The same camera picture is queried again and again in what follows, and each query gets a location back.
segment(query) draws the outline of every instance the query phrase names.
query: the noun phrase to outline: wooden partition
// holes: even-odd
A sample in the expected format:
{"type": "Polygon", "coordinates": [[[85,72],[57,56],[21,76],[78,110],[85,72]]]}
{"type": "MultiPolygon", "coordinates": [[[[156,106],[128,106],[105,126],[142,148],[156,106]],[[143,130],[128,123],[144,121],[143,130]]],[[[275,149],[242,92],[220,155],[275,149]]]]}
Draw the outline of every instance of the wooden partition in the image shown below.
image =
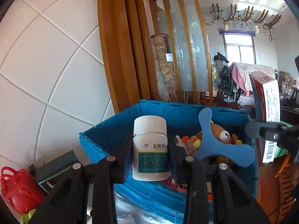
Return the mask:
{"type": "Polygon", "coordinates": [[[159,100],[143,0],[98,0],[104,67],[115,113],[159,100]]]}
{"type": "Polygon", "coordinates": [[[190,88],[186,89],[186,85],[183,85],[182,79],[181,79],[181,73],[182,73],[182,62],[180,61],[180,58],[178,55],[176,55],[177,52],[177,38],[175,37],[175,30],[173,25],[173,19],[172,19],[172,14],[171,14],[171,5],[169,0],[162,0],[163,7],[164,7],[164,13],[166,17],[166,22],[167,22],[167,32],[161,31],[159,27],[159,20],[157,13],[161,11],[161,8],[157,5],[157,1],[159,0],[149,0],[149,5],[150,5],[150,10],[152,14],[152,20],[153,20],[153,25],[154,25],[154,31],[155,33],[167,33],[170,38],[170,43],[171,43],[171,49],[173,53],[173,63],[174,63],[174,69],[175,69],[175,79],[176,79],[176,84],[177,84],[177,90],[178,90],[178,98],[179,102],[185,102],[186,103],[186,98],[189,103],[193,104],[198,104],[199,103],[199,97],[200,97],[200,87],[198,86],[198,83],[200,80],[202,80],[202,74],[198,73],[198,67],[199,61],[202,61],[203,59],[206,61],[206,65],[204,65],[205,68],[207,68],[207,75],[206,75],[206,82],[208,87],[207,91],[209,91],[209,105],[212,105],[213,98],[213,88],[212,88],[212,68],[211,68],[211,59],[210,59],[210,50],[209,50],[209,44],[208,44],[208,38],[207,38],[207,31],[205,27],[205,22],[204,22],[204,17],[202,15],[202,11],[200,8],[200,5],[198,3],[198,0],[194,0],[194,6],[196,9],[196,13],[198,15],[198,21],[200,23],[200,28],[198,29],[204,43],[202,44],[203,51],[205,51],[204,55],[201,55],[200,58],[196,57],[195,51],[199,50],[199,47],[196,46],[196,48],[193,48],[191,43],[193,43],[191,40],[193,40],[193,35],[190,34],[190,23],[191,21],[188,21],[187,15],[186,15],[186,6],[184,4],[184,0],[177,0],[178,6],[179,6],[179,11],[172,11],[173,13],[180,13],[182,23],[183,23],[183,29],[184,29],[184,36],[185,40],[187,43],[187,51],[184,53],[189,56],[189,62],[188,66],[190,75],[188,77],[188,80],[192,82],[192,85],[190,88]]]}

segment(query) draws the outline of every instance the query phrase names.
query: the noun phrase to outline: silver bolt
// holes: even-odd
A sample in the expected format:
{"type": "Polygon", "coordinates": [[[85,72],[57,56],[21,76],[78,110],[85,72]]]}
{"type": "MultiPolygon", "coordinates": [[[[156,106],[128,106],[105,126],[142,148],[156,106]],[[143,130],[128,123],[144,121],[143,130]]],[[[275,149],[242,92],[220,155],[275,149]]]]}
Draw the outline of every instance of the silver bolt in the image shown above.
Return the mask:
{"type": "Polygon", "coordinates": [[[194,157],[192,157],[192,156],[186,156],[185,160],[186,161],[194,161],[194,157]]]}
{"type": "Polygon", "coordinates": [[[80,167],[81,167],[81,164],[78,162],[73,165],[73,169],[79,169],[80,167]]]}
{"type": "Polygon", "coordinates": [[[227,169],[227,165],[225,163],[220,163],[219,164],[220,169],[222,170],[226,170],[227,169]]]}
{"type": "Polygon", "coordinates": [[[110,155],[106,159],[107,159],[107,161],[114,161],[116,158],[115,158],[115,156],[110,155]]]}

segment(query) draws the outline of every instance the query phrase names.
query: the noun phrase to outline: medicine bottle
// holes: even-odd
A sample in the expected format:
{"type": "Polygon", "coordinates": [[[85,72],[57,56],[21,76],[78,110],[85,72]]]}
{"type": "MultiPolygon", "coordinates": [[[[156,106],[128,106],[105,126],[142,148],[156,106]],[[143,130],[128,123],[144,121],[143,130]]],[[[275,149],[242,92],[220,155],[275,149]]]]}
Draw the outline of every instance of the medicine bottle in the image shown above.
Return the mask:
{"type": "Polygon", "coordinates": [[[132,176],[141,181],[168,178],[168,143],[164,118],[146,115],[135,119],[132,176]]]}

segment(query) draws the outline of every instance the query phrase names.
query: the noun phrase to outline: window frame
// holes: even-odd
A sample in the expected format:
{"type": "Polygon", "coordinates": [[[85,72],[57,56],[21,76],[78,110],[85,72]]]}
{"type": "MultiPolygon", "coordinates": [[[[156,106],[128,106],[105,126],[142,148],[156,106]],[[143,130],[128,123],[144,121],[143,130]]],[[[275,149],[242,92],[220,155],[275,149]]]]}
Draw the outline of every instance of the window frame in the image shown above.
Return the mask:
{"type": "Polygon", "coordinates": [[[222,35],[222,38],[223,38],[223,43],[224,43],[224,50],[225,50],[225,56],[227,57],[227,46],[228,45],[233,45],[233,46],[239,46],[239,52],[240,52],[240,58],[241,58],[241,51],[240,51],[240,46],[246,46],[246,47],[251,47],[252,50],[253,50],[253,59],[254,59],[254,65],[257,64],[257,58],[256,58],[256,55],[255,55],[255,41],[253,40],[253,36],[250,36],[250,35],[246,35],[246,36],[250,36],[251,37],[251,40],[252,40],[252,45],[244,45],[244,44],[230,44],[230,43],[226,43],[225,41],[225,34],[222,35]]]}

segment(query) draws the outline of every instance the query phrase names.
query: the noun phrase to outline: blue plastic bin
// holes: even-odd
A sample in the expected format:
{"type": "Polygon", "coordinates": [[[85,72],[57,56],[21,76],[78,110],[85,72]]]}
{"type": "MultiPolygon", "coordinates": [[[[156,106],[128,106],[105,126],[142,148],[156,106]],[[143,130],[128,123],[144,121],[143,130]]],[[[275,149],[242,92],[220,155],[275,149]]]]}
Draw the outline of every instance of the blue plastic bin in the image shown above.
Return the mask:
{"type": "MultiPolygon", "coordinates": [[[[83,133],[79,134],[80,143],[93,163],[113,154],[116,146],[124,143],[127,133],[133,132],[134,120],[144,115],[157,115],[166,119],[167,133],[192,136],[201,131],[198,114],[203,105],[185,105],[159,101],[141,100],[140,103],[120,112],[83,133]]],[[[256,152],[255,141],[244,133],[245,124],[250,120],[248,111],[230,108],[211,107],[215,124],[231,126],[238,130],[238,137],[251,145],[256,152]]],[[[257,152],[255,161],[249,167],[233,168],[249,191],[256,196],[258,185],[257,152]]],[[[155,213],[173,223],[183,222],[186,194],[157,182],[142,182],[130,174],[124,185],[115,184],[114,188],[148,212],[155,213]]],[[[213,222],[213,205],[210,204],[209,220],[213,222]]]]}

